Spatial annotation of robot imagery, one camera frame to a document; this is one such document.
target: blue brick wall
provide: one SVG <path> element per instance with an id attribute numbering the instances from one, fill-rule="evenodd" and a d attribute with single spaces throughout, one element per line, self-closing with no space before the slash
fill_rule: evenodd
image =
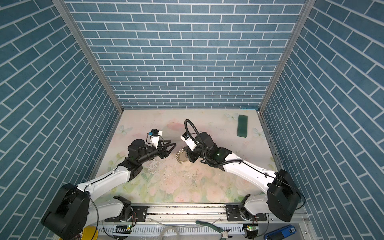
<path id="1" fill-rule="evenodd" d="M 319 239 L 384 239 L 383 16 L 317 0 L 265 108 Z"/>
<path id="2" fill-rule="evenodd" d="M 256 108 L 304 1 L 66 3 L 125 108 Z"/>
<path id="3" fill-rule="evenodd" d="M 47 206 L 89 176 L 118 113 L 50 0 L 0 6 L 0 239 L 46 239 Z"/>

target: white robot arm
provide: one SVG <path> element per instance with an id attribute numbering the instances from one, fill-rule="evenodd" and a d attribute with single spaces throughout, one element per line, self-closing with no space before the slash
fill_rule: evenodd
<path id="1" fill-rule="evenodd" d="M 189 132 L 187 124 L 195 131 L 196 138 Z M 251 219 L 258 213 L 269 210 L 283 221 L 289 222 L 300 200 L 300 192 L 297 186 L 284 171 L 274 172 L 258 167 L 241 159 L 231 150 L 217 147 L 212 138 L 206 132 L 199 132 L 194 124 L 186 119 L 184 122 L 185 133 L 181 139 L 187 144 L 184 150 L 191 162 L 202 158 L 201 162 L 210 167 L 236 174 L 243 179 L 255 184 L 265 194 L 247 195 L 239 206 L 244 219 Z"/>
<path id="2" fill-rule="evenodd" d="M 151 146 L 136 139 L 128 147 L 128 157 L 114 170 L 78 185 L 65 184 L 57 192 L 41 219 L 41 223 L 64 240 L 72 239 L 81 230 L 97 221 L 118 217 L 128 220 L 132 215 L 131 202 L 121 196 L 95 204 L 94 201 L 112 188 L 134 179 L 142 164 L 159 156 L 169 156 L 176 143 L 159 139 L 162 131 L 152 129 Z"/>

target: black mounting plate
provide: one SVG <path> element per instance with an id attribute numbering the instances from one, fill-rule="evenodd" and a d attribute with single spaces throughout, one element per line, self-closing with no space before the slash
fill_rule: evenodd
<path id="1" fill-rule="evenodd" d="M 240 215 L 240 209 L 238 205 L 226 205 L 225 210 L 227 212 L 228 222 L 245 221 Z M 266 221 L 266 214 L 256 214 L 258 221 Z"/>
<path id="2" fill-rule="evenodd" d="M 148 206 L 132 206 L 132 209 L 133 209 L 133 212 L 136 213 L 136 222 L 145 222 L 145 218 L 147 217 Z M 111 218 L 104 219 L 104 222 L 122 223 L 118 217 L 111 217 Z"/>

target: table surface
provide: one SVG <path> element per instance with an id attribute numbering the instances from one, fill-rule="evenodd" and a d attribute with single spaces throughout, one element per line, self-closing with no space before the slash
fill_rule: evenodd
<path id="1" fill-rule="evenodd" d="M 237 136 L 238 115 L 248 116 L 248 136 Z M 143 164 L 132 181 L 121 184 L 97 202 L 121 195 L 133 203 L 237 202 L 247 194 L 263 194 L 250 182 L 197 160 L 191 163 L 181 149 L 184 120 L 190 119 L 199 131 L 207 132 L 218 147 L 225 147 L 257 166 L 276 170 L 255 110 L 125 110 L 98 169 L 107 173 L 128 155 L 128 145 L 145 139 L 152 128 L 163 130 L 163 138 L 177 143 L 169 157 Z"/>

